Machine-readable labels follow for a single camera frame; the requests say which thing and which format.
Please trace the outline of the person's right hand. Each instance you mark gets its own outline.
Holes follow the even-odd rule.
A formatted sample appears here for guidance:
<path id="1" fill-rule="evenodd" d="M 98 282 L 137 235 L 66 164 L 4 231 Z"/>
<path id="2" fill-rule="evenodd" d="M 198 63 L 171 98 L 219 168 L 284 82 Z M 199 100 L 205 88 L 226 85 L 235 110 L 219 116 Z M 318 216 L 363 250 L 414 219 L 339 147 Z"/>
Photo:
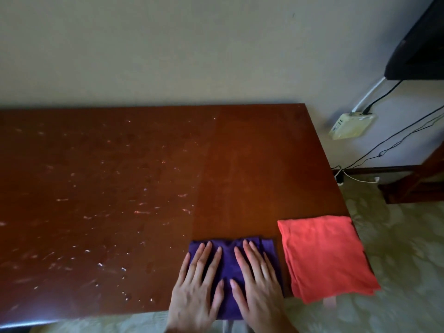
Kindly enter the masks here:
<path id="1" fill-rule="evenodd" d="M 244 321 L 254 333 L 299 333 L 286 314 L 280 284 L 254 279 L 251 265 L 238 247 L 234 253 L 245 281 L 247 310 L 240 310 Z"/>

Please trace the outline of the person's left hand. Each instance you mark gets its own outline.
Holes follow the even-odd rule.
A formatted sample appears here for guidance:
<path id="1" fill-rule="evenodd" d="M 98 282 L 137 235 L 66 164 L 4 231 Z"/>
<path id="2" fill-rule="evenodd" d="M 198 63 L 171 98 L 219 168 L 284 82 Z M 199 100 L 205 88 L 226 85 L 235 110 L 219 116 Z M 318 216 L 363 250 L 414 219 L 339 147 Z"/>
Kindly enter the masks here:
<path id="1" fill-rule="evenodd" d="M 215 322 L 219 310 L 210 310 L 210 292 L 222 249 L 219 247 L 204 279 L 199 279 L 199 257 L 205 247 L 201 243 L 188 264 L 183 283 L 178 279 L 172 291 L 164 333 L 205 333 Z"/>

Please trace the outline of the purple cloth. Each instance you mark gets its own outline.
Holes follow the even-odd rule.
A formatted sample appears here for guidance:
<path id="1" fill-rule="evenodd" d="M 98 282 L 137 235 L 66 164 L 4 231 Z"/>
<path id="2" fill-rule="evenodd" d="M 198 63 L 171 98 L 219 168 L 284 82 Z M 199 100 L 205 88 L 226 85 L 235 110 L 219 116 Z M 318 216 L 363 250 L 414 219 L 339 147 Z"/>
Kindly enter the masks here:
<path id="1" fill-rule="evenodd" d="M 242 246 L 244 240 L 254 242 L 256 248 L 262 256 L 264 253 L 266 253 L 275 271 L 281 291 L 284 292 L 279 258 L 275 248 L 275 243 L 272 239 L 262 237 L 247 237 L 236 240 L 212 239 L 210 240 L 212 243 L 212 249 L 205 265 L 202 279 L 205 278 L 208 267 L 213 261 L 217 249 L 220 247 L 222 249 L 222 256 L 215 273 L 210 292 L 210 300 L 213 301 L 219 281 L 224 280 L 224 299 L 219 308 L 216 317 L 217 320 L 242 320 L 241 312 L 232 294 L 230 280 L 236 280 L 236 283 L 239 285 L 242 293 L 244 295 L 246 294 L 245 281 L 234 253 L 234 248 L 238 247 L 245 260 L 248 261 Z"/>

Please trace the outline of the person's grey clothing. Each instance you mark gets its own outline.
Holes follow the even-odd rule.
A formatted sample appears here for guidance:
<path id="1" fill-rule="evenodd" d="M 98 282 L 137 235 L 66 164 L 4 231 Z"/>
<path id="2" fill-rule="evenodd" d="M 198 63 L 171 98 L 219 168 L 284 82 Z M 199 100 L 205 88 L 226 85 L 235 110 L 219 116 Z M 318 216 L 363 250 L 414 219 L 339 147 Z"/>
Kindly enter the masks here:
<path id="1" fill-rule="evenodd" d="M 254 333 L 244 320 L 216 320 L 208 333 Z"/>

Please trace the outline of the red folded cloth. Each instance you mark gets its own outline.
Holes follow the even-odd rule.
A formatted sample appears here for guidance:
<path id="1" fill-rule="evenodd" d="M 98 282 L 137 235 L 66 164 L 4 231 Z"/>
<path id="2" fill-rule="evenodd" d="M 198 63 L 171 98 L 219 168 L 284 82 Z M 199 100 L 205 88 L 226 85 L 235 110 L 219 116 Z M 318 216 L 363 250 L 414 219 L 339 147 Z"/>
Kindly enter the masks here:
<path id="1" fill-rule="evenodd" d="M 293 296 L 304 304 L 381 289 L 350 217 L 288 219 L 277 225 Z"/>

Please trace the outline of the white router box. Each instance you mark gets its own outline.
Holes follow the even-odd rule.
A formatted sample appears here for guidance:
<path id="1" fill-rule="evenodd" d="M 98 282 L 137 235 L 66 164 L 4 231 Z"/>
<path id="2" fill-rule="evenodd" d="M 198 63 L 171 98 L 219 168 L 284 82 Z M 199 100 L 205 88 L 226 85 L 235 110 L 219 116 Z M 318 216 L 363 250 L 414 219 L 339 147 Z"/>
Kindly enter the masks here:
<path id="1" fill-rule="evenodd" d="M 332 140 L 357 138 L 376 121 L 377 115 L 351 112 L 342 114 L 334 126 L 330 129 L 329 136 Z"/>

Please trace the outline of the dark wooden furniture stand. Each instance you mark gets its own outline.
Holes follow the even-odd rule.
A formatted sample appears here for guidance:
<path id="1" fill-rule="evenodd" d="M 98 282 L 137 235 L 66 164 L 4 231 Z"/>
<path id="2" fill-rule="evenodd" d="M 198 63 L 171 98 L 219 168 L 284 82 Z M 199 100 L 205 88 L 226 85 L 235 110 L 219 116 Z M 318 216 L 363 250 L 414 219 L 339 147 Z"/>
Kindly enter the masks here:
<path id="1" fill-rule="evenodd" d="M 444 141 L 411 174 L 389 184 L 378 185 L 387 204 L 444 201 L 444 179 L 427 180 L 444 175 Z"/>

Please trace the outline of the dark television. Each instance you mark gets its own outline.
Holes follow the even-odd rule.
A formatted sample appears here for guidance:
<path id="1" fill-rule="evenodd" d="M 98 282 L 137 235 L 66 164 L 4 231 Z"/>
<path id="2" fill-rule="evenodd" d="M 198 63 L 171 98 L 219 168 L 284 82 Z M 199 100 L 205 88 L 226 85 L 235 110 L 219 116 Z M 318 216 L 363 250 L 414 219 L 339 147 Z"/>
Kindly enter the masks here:
<path id="1" fill-rule="evenodd" d="M 444 0 L 433 0 L 401 40 L 384 72 L 387 80 L 444 80 Z"/>

